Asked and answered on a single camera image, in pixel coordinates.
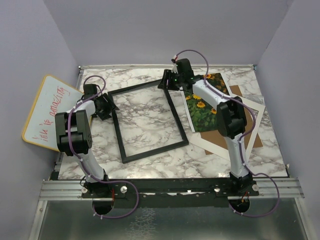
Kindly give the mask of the sunflower photo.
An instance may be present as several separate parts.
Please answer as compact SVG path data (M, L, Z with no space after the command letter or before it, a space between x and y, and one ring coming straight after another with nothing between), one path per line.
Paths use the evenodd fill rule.
M209 73L207 81L220 92L229 95L229 85L225 82L221 73ZM191 91L184 91L182 96L192 132L202 133L217 130L217 111L214 107Z

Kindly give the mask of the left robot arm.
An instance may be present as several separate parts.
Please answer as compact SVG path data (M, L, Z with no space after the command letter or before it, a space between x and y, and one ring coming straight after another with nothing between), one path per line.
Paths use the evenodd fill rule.
M55 114L55 133L58 150L73 158L84 173L87 184L94 184L97 196L106 197L111 190L109 177L98 164L92 152L90 120L111 118L112 111L119 108L96 84L85 84L84 94L69 111Z

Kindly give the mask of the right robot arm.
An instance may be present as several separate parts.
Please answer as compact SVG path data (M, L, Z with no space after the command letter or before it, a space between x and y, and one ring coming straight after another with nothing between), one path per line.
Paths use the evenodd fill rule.
M247 167L245 131L247 119L245 105L240 97L230 97L212 86L206 77L195 75L187 58L171 60L173 69L166 69L158 85L159 89L191 91L216 110L216 126L224 137L230 159L230 191L240 196L253 180Z

